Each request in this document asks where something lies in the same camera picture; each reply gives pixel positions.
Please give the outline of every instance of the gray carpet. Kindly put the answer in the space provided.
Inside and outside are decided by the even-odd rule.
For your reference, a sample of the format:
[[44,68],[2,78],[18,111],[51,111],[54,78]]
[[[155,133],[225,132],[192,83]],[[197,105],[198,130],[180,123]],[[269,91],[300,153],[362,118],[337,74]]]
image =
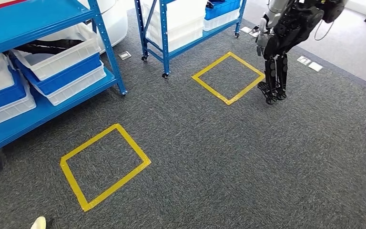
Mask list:
[[[119,60],[129,93],[109,89],[4,148],[0,229],[29,228],[40,215],[54,229],[366,229],[366,84],[313,55],[324,69],[303,66],[296,48],[288,99],[269,106],[254,88],[227,106],[191,76],[228,51],[262,70],[250,36],[218,34],[173,59],[166,81],[159,61],[141,61],[129,19],[114,48],[132,54]],[[252,77],[216,71],[204,80],[231,96]],[[83,212],[60,158],[114,123],[152,163]],[[139,162],[117,133],[69,160],[88,200]]]

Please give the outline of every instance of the shelf post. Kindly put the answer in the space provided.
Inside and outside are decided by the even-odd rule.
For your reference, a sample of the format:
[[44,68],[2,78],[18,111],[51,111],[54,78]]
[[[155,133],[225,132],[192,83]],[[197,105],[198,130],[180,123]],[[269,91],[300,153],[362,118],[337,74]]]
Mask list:
[[142,18],[142,9],[141,9],[141,0],[134,0],[135,10],[137,12],[137,20],[138,20],[138,29],[140,30],[140,38],[141,38],[141,46],[142,46],[142,56],[148,57],[148,43],[146,41],[145,33],[144,33],[144,21]]
[[124,83],[121,79],[120,69],[117,65],[116,58],[114,56],[112,44],[110,43],[109,35],[107,34],[106,27],[104,26],[102,14],[100,13],[99,5],[96,0],[88,0],[91,10],[94,11],[94,17],[92,18],[92,25],[97,25],[99,29],[100,36],[102,38],[104,47],[106,49],[107,57],[109,58],[110,64],[112,66],[112,72],[116,78],[117,86],[119,87],[120,93],[122,95],[127,94]]
[[167,17],[166,17],[166,7],[165,0],[159,1],[159,7],[161,12],[161,30],[162,30],[162,54],[163,54],[163,69],[164,69],[164,78],[167,78],[169,75],[169,44],[168,44],[168,26],[167,26]]
[[235,28],[235,34],[239,33],[239,29],[241,27],[241,22],[242,22],[242,17],[244,16],[245,6],[246,6],[246,0],[242,0],[241,9],[239,10],[238,23],[236,24],[236,28]]

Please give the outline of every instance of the blue storage crate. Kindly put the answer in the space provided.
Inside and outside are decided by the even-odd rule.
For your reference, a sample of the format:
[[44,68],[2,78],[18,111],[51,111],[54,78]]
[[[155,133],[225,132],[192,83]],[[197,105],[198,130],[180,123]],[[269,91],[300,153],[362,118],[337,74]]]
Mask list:
[[205,19],[211,20],[223,14],[237,10],[241,6],[241,0],[225,0],[225,2],[214,2],[214,9],[205,8]]
[[0,107],[26,97],[26,92],[24,91],[23,84],[21,83],[19,72],[12,69],[10,66],[8,66],[8,69],[12,74],[14,84],[0,90]]
[[100,62],[100,55],[96,53],[83,61],[47,78],[40,81],[36,75],[19,60],[15,60],[15,64],[20,68],[24,76],[29,80],[31,84],[44,94],[49,95],[58,89],[64,87],[65,85],[77,80],[81,76],[91,72],[92,70],[100,67],[102,63]]

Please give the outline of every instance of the yellow floor marking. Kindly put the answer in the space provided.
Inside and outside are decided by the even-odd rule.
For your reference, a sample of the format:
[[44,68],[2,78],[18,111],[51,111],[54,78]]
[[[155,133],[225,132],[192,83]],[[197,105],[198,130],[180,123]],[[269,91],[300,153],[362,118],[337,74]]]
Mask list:
[[[77,153],[85,149],[86,147],[90,146],[97,140],[101,139],[106,134],[110,133],[113,130],[118,130],[118,132],[124,137],[124,139],[130,144],[130,146],[134,149],[134,151],[138,154],[138,156],[141,158],[142,163],[136,167],[134,170],[132,170],[129,174],[127,174],[125,177],[123,177],[121,180],[117,181],[114,185],[112,185],[110,188],[108,188],[106,191],[98,195],[95,199],[93,199],[91,202],[88,202],[84,196],[84,194],[81,191],[81,188],[79,187],[78,183],[75,180],[75,177],[73,176],[68,164],[67,160],[73,156],[75,156]],[[113,192],[117,191],[121,186],[123,186],[125,183],[127,183],[129,180],[131,180],[135,175],[137,175],[139,172],[141,172],[145,167],[147,167],[151,163],[150,159],[147,157],[147,155],[141,150],[141,148],[136,144],[136,142],[131,138],[131,136],[124,130],[124,128],[120,124],[114,124],[110,126],[109,128],[102,131],[100,134],[96,135],[95,137],[89,139],[87,142],[83,143],[76,149],[72,150],[65,156],[61,157],[60,166],[65,174],[65,177],[67,178],[71,189],[73,190],[74,194],[76,195],[76,198],[78,199],[79,204],[81,205],[82,209],[84,211],[88,211],[98,205],[100,202],[102,202],[104,199],[109,197]]]
[[[246,86],[243,90],[241,90],[232,99],[227,99],[223,95],[221,95],[220,93],[218,93],[215,89],[213,89],[208,84],[206,84],[204,81],[202,81],[200,79],[200,76],[203,75],[204,73],[206,73],[207,71],[209,71],[210,69],[214,68],[217,64],[221,63],[223,60],[225,60],[226,58],[228,58],[230,56],[232,56],[237,61],[241,62],[243,65],[245,65],[246,67],[248,67],[249,69],[251,69],[252,71],[254,71],[255,73],[257,73],[259,75],[259,77],[256,80],[254,80],[253,82],[251,82],[248,86]],[[241,58],[239,58],[237,55],[233,54],[232,52],[228,52],[227,54],[225,54],[224,56],[222,56],[218,60],[214,61],[212,64],[208,65],[206,68],[204,68],[203,70],[199,71],[194,76],[192,76],[192,78],[194,80],[196,80],[199,84],[201,84],[201,86],[203,86],[209,92],[211,92],[213,95],[215,95],[217,98],[219,98],[222,101],[224,101],[224,103],[226,103],[227,105],[231,105],[233,102],[235,102],[236,100],[240,99],[243,95],[245,95],[248,91],[250,91],[250,89],[252,89],[253,87],[255,87],[260,81],[262,81],[264,79],[264,74],[262,72],[260,72],[259,70],[257,70],[256,68],[254,68],[253,66],[251,66],[250,64],[248,64],[246,61],[244,61]]]

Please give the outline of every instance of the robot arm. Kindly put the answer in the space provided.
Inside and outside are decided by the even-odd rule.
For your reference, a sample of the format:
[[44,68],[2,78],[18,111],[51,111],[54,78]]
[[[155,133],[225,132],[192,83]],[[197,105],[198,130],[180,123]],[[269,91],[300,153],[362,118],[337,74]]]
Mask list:
[[348,0],[271,0],[263,14],[256,39],[257,53],[265,59],[266,82],[258,88],[268,104],[286,98],[287,52],[308,39],[321,21],[331,23]]
[[256,27],[260,31],[260,34],[256,40],[257,54],[262,55],[264,49],[267,46],[267,42],[270,39],[271,29],[278,23],[282,13],[287,7],[290,0],[271,0],[267,4],[267,12],[264,12],[263,17],[260,19],[259,26]]

